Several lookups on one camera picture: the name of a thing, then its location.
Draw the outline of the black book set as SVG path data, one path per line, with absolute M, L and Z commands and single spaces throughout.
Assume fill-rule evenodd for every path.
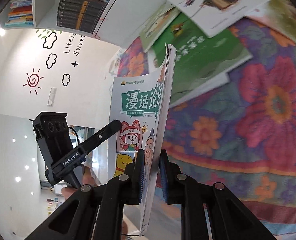
M 93 33 L 107 4 L 102 0 L 60 0 L 56 25 Z

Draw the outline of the dark green cover book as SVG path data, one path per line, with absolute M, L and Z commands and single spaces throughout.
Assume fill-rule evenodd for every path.
M 160 66 L 166 44 L 175 56 L 170 107 L 175 107 L 229 82 L 229 72 L 252 58 L 230 30 L 208 38 L 186 15 L 180 13 L 155 41 L 149 53 Z

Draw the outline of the white bookshelf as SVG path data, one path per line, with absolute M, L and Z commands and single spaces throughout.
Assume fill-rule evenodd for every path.
M 65 31 L 120 47 L 134 40 L 166 0 L 10 0 L 0 13 L 4 29 Z

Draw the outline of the white wisdom stories book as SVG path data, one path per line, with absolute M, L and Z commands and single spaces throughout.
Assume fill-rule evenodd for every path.
M 167 0 L 214 37 L 269 0 Z

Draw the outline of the comic Analects book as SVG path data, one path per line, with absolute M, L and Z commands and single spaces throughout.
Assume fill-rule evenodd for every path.
M 123 174 L 143 150 L 140 235 L 149 225 L 177 52 L 171 44 L 163 48 L 160 67 L 141 76 L 116 77 L 112 84 L 109 120 L 119 120 L 121 129 L 108 139 L 108 178 Z

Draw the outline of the floral quilted mat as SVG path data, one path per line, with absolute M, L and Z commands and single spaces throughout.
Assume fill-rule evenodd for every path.
M 224 183 L 277 239 L 296 239 L 296 8 L 228 30 L 252 59 L 227 84 L 168 112 L 163 148 L 201 183 Z

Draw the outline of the light green picture book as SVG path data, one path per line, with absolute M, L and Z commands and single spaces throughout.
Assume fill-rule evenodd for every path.
M 149 51 L 159 36 L 179 14 L 179 9 L 171 3 L 165 2 L 150 16 L 143 29 L 139 32 L 141 45 L 145 53 Z

